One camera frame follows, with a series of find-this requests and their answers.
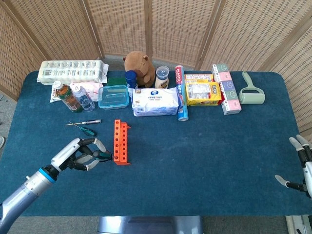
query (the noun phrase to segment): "bottle cap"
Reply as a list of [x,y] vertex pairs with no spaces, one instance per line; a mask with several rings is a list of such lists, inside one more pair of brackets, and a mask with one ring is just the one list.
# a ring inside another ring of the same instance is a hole
[[81,86],[78,85],[78,84],[75,84],[74,87],[73,87],[73,91],[74,91],[74,93],[80,93]]
[[156,75],[159,79],[165,80],[169,75],[169,67],[161,66],[156,70]]
[[63,87],[63,84],[62,84],[62,82],[57,80],[57,81],[54,81],[52,87],[55,88],[55,89],[61,89]]

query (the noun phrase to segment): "food package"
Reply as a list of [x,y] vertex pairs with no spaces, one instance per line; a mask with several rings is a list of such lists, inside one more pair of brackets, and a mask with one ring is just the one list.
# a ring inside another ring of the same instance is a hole
[[176,115],[179,98],[176,88],[134,89],[132,96],[133,114],[139,116]]
[[108,64],[101,60],[53,60],[43,61],[37,82],[52,85],[59,80],[63,84],[81,82],[107,83]]
[[186,94],[188,106],[217,106],[222,98],[218,82],[186,83]]

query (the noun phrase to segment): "screwdriver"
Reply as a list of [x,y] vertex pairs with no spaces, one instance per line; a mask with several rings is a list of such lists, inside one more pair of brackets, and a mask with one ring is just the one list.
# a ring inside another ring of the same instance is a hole
[[101,123],[102,120],[101,119],[95,119],[95,120],[87,120],[81,123],[69,123],[69,124],[65,124],[65,126],[67,125],[76,125],[76,124],[95,124],[95,123]]
[[76,127],[80,128],[80,130],[83,131],[83,133],[85,133],[87,136],[91,136],[91,137],[95,137],[97,135],[97,133],[89,128],[84,128],[84,127],[80,127],[75,125]]

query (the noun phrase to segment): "yellow box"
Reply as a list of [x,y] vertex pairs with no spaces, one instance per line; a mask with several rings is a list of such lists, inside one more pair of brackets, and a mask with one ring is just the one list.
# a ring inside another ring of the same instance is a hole
[[221,100],[218,82],[190,82],[185,87],[188,106],[217,106]]

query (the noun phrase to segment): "pink box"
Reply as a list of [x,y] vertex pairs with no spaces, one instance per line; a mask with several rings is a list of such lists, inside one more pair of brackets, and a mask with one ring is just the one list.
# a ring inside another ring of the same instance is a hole
[[236,100],[225,99],[221,105],[222,105],[223,113],[225,115],[237,114],[242,110],[238,99]]
[[227,81],[227,80],[232,80],[230,72],[219,72],[219,73],[214,73],[214,80],[216,82],[221,82],[221,81]]

